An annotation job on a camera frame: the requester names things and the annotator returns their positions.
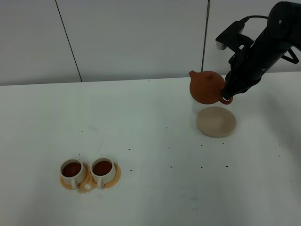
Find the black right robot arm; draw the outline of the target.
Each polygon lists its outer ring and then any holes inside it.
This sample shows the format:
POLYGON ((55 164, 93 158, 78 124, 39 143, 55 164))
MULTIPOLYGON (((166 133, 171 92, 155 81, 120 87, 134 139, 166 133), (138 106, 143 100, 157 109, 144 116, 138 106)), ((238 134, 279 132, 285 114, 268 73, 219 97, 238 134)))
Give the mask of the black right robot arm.
POLYGON ((267 25, 256 40, 242 34, 249 16, 233 22, 215 40, 219 49, 230 48, 234 55, 229 60, 222 97, 247 92, 279 60, 299 62, 292 47, 301 48, 301 5, 281 1, 270 11, 267 25))

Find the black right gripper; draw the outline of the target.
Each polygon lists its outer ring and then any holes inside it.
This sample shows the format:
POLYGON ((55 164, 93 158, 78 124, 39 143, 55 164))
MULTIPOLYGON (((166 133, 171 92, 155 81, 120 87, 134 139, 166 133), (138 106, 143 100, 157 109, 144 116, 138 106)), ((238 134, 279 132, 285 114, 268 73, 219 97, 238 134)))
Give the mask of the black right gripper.
POLYGON ((225 78, 222 97, 231 99, 259 83, 261 77, 290 48, 289 42, 272 38, 268 29, 264 29, 250 48, 244 53, 236 53, 230 60, 230 72, 225 78))

